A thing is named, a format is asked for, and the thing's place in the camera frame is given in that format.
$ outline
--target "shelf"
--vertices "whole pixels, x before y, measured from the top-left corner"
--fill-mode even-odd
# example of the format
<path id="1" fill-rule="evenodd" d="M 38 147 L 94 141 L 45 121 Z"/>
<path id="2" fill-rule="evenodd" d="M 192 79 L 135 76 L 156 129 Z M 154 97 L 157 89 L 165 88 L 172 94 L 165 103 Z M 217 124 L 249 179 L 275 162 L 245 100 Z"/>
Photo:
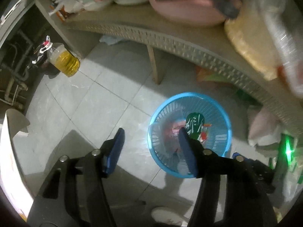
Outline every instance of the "shelf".
<path id="1" fill-rule="evenodd" d="M 293 135 L 303 138 L 303 108 L 299 99 L 279 79 L 264 80 L 236 53 L 223 25 L 203 28 L 172 23 L 149 4 L 115 4 L 99 12 L 84 11 L 71 16 L 65 24 L 74 30 L 117 35 L 151 45 L 213 70 L 265 105 Z"/>
<path id="2" fill-rule="evenodd" d="M 45 19 L 62 37 L 70 50 L 76 53 L 80 58 L 84 58 L 99 42 L 100 35 L 84 31 L 68 30 L 58 16 L 49 16 L 51 0 L 35 0 L 35 4 Z"/>

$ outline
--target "blue plastic basket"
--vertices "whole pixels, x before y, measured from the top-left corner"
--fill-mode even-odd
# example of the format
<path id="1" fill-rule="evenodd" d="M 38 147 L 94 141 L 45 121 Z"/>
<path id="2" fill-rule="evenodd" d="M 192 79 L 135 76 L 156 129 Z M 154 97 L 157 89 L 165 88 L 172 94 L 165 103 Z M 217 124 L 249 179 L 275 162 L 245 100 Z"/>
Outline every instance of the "blue plastic basket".
<path id="1" fill-rule="evenodd" d="M 219 156 L 225 156 L 231 145 L 231 123 L 224 109 L 206 95 L 186 92 L 165 101 L 154 113 L 148 130 L 148 148 L 155 162 L 165 172 L 180 178 L 193 178 L 191 173 L 179 173 L 177 164 L 183 158 L 182 151 L 170 154 L 164 146 L 163 132 L 171 122 L 186 120 L 191 113 L 200 113 L 205 123 L 211 124 L 207 140 L 203 145 Z"/>

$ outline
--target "pipe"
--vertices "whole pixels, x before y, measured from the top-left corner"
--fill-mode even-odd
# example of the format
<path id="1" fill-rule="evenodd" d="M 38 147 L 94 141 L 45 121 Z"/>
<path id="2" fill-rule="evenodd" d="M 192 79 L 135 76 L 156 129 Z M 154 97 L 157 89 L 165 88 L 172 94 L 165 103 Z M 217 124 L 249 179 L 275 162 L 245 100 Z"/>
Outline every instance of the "pipe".
<path id="1" fill-rule="evenodd" d="M 21 89 L 22 89 L 22 88 L 19 88 L 19 85 L 17 85 L 16 91 L 15 91 L 15 93 L 14 93 L 13 101 L 12 101 L 12 106 L 15 105 L 15 106 L 16 106 L 18 109 L 20 109 L 20 110 L 22 110 L 24 106 L 23 106 L 23 104 L 17 102 L 17 101 L 15 100 L 15 98 L 17 98 L 17 96 L 18 96 L 18 94 L 19 94 L 19 92 L 20 92 Z"/>
<path id="2" fill-rule="evenodd" d="M 29 54 L 29 52 L 31 51 L 31 49 L 33 48 L 33 42 L 23 33 L 23 31 L 21 31 L 21 30 L 19 30 L 18 31 L 18 34 L 21 36 L 21 37 L 23 37 L 24 38 L 24 40 L 28 43 L 28 47 L 27 47 L 27 49 L 26 49 L 26 51 L 25 51 L 25 53 L 22 55 L 22 57 L 21 57 L 21 59 L 19 60 L 19 62 L 17 63 L 17 65 L 16 65 L 16 68 L 15 68 L 15 70 L 14 70 L 14 76 L 15 77 L 17 77 L 18 79 L 20 79 L 18 76 L 18 72 L 19 72 L 19 70 L 20 70 L 20 68 L 21 68 L 21 66 L 22 66 L 22 64 L 23 64 L 23 62 L 24 62 L 24 60 L 25 60 L 25 58 L 27 57 L 27 55 Z M 26 68 L 26 71 L 25 71 L 25 77 L 27 76 L 28 77 L 28 71 L 27 71 L 28 69 Z M 7 86 L 7 88 L 6 88 L 6 92 L 5 92 L 5 95 L 4 95 L 4 99 L 7 101 L 7 102 L 12 102 L 12 99 L 9 97 L 9 93 L 11 92 L 11 89 L 12 89 L 12 87 L 13 87 L 13 84 L 14 84 L 14 78 L 12 77 L 11 79 L 10 79 L 10 81 L 9 81 L 9 84 L 8 84 L 8 86 Z M 28 89 L 27 88 L 27 86 L 25 85 L 25 83 L 20 83 L 20 85 L 22 86 L 22 87 L 26 87 L 26 89 Z"/>
<path id="3" fill-rule="evenodd" d="M 14 103 L 15 103 L 15 98 L 17 97 L 17 95 L 20 92 L 20 90 L 21 90 L 21 88 L 19 88 L 19 85 L 17 85 L 17 88 L 16 88 L 15 93 L 14 93 L 14 97 L 13 97 L 13 99 L 12 99 L 11 102 L 5 101 L 3 99 L 0 99 L 0 101 L 3 101 L 4 103 L 6 103 L 6 104 L 8 104 L 10 106 L 13 106 Z M 23 105 L 21 103 L 16 102 L 16 104 L 17 104 L 17 108 L 19 108 L 19 109 L 23 108 Z"/>
<path id="4" fill-rule="evenodd" d="M 13 67 L 14 63 L 15 63 L 15 59 L 16 59 L 17 53 L 18 53 L 18 50 L 17 50 L 17 46 L 14 45 L 14 44 L 8 43 L 8 45 L 11 46 L 11 47 L 13 47 L 15 49 L 15 56 L 14 56 L 14 59 L 12 61 L 12 65 L 11 65 L 11 67 Z"/>
<path id="5" fill-rule="evenodd" d="M 20 90 L 21 90 L 21 89 L 20 89 Z M 0 89 L 0 92 L 5 93 L 5 90 Z M 13 95 L 14 93 L 11 92 L 10 94 Z M 26 97 L 24 97 L 24 96 L 19 96 L 19 97 L 22 98 L 22 99 L 26 99 Z"/>
<path id="6" fill-rule="evenodd" d="M 23 81 L 24 82 L 29 77 L 29 72 L 28 72 L 29 67 L 28 66 L 24 69 L 23 76 L 19 75 L 18 73 L 15 73 L 15 71 L 11 67 L 7 66 L 5 63 L 2 63 L 1 66 L 2 66 L 3 69 L 7 69 L 13 75 L 13 78 L 15 77 L 14 79 L 16 81 L 19 81 L 19 82 Z"/>
<path id="7" fill-rule="evenodd" d="M 7 85 L 7 88 L 6 88 L 6 92 L 4 94 L 4 100 L 6 100 L 8 103 L 12 102 L 12 99 L 9 97 L 9 93 L 11 92 L 14 82 L 15 82 L 14 78 L 11 77 L 11 79 L 9 80 L 9 84 Z"/>

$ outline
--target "laundry basket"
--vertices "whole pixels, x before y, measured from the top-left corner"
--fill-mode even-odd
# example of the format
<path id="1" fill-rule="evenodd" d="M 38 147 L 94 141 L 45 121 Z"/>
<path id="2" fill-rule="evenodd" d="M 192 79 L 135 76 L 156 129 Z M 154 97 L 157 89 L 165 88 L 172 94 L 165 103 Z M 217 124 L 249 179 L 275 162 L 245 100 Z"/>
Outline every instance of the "laundry basket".
<path id="1" fill-rule="evenodd" d="M 148 128 L 148 147 L 153 159 L 173 176 L 194 177 L 178 141 L 181 127 L 185 127 L 189 136 L 199 140 L 204 148 L 219 156 L 225 156 L 230 148 L 231 123 L 215 100 L 191 92 L 175 95 L 156 110 Z"/>

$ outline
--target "screw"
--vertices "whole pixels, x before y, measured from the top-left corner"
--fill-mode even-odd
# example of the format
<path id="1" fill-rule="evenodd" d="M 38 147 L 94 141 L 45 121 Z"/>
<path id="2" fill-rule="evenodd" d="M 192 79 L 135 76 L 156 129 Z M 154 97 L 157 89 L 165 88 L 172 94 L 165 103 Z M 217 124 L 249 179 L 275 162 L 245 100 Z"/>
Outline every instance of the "screw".
<path id="1" fill-rule="evenodd" d="M 65 161 L 67 161 L 67 159 L 68 159 L 69 157 L 67 156 L 67 155 L 62 155 L 61 157 L 60 157 L 60 161 L 61 162 L 65 162 Z"/>
<path id="2" fill-rule="evenodd" d="M 203 150 L 203 154 L 205 154 L 205 155 L 211 155 L 212 151 L 210 149 L 204 149 Z"/>
<path id="3" fill-rule="evenodd" d="M 244 158 L 241 155 L 236 156 L 236 160 L 239 162 L 244 161 Z"/>
<path id="4" fill-rule="evenodd" d="M 97 156 L 97 155 L 99 155 L 101 152 L 100 152 L 100 149 L 95 149 L 95 150 L 93 150 L 92 152 L 91 152 L 91 154 L 93 155 L 93 156 Z"/>

